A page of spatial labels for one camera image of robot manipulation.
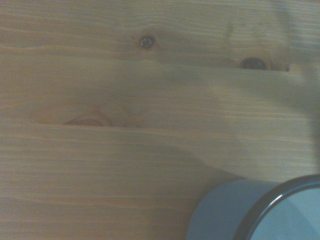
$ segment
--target black rim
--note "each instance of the black rim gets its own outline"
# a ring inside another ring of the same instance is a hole
[[[238,226],[233,240],[249,240],[264,216],[289,196],[320,188],[320,174],[298,177],[286,181],[262,196],[247,212]]]

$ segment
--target wooden table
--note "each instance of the wooden table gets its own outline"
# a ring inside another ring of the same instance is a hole
[[[319,16],[298,0],[0,3],[0,238],[182,240],[225,181],[318,173]]]

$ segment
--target blue mug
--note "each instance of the blue mug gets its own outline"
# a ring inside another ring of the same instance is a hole
[[[186,240],[320,240],[320,175],[223,183],[196,207]]]

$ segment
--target wood grain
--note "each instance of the wood grain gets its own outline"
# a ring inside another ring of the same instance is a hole
[[[297,0],[2,1],[0,238],[182,240],[225,181],[318,173],[319,14]],[[240,69],[248,57],[269,70]]]

